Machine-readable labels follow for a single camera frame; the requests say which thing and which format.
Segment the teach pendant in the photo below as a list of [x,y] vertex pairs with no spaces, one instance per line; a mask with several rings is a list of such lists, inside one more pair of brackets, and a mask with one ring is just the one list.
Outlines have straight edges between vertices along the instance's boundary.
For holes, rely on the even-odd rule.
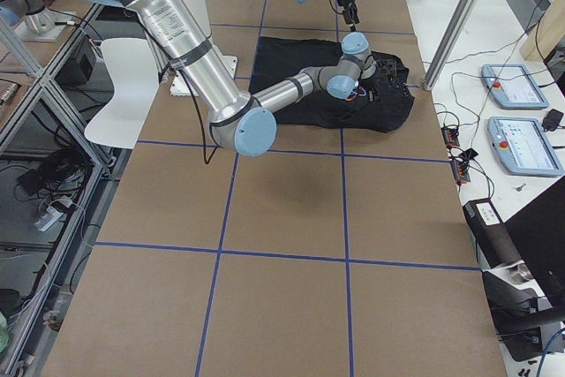
[[522,64],[484,64],[481,78],[502,109],[545,109],[549,102]]
[[564,168],[537,119],[489,117],[486,128],[495,155],[510,175],[564,175]]

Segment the aluminium frame post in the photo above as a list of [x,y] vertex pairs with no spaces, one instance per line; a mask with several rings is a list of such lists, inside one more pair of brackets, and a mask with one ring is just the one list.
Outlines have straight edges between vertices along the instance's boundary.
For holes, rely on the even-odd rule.
[[432,62],[426,72],[426,76],[423,81],[423,88],[426,91],[433,90],[435,83],[440,77],[442,69],[448,61],[449,55],[463,31],[463,26],[470,17],[477,1],[478,0],[459,0],[433,56]]

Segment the lower teach pendant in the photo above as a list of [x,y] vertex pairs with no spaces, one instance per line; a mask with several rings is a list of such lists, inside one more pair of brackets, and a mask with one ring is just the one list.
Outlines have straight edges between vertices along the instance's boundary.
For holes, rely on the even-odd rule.
[[486,128],[495,155],[510,175],[564,175],[564,168],[537,119],[489,117]]

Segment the upper teach pendant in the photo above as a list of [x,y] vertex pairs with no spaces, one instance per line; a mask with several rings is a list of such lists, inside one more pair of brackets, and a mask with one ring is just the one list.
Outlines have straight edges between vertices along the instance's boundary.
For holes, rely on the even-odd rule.
[[522,64],[484,64],[481,78],[502,109],[545,109],[549,102]]

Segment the black monitor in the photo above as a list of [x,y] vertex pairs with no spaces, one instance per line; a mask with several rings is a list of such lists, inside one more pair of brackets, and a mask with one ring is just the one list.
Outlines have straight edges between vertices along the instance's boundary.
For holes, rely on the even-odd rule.
[[552,305],[564,304],[564,180],[505,222],[525,265]]

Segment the black graphic t-shirt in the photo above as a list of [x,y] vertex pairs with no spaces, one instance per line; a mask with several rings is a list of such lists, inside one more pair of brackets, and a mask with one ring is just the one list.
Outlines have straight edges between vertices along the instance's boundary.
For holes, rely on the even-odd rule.
[[[375,62],[390,65],[389,87],[369,94]],[[341,42],[260,38],[250,91],[259,107],[242,121],[275,134],[279,124],[392,132],[409,117],[414,98],[408,69],[395,56],[374,52],[360,32]]]

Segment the white chair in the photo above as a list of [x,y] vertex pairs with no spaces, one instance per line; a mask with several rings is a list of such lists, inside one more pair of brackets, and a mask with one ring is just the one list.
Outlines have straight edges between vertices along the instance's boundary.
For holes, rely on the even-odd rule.
[[87,124],[84,135],[98,145],[132,149],[160,86],[157,66],[143,39],[108,39],[101,50],[113,95]]

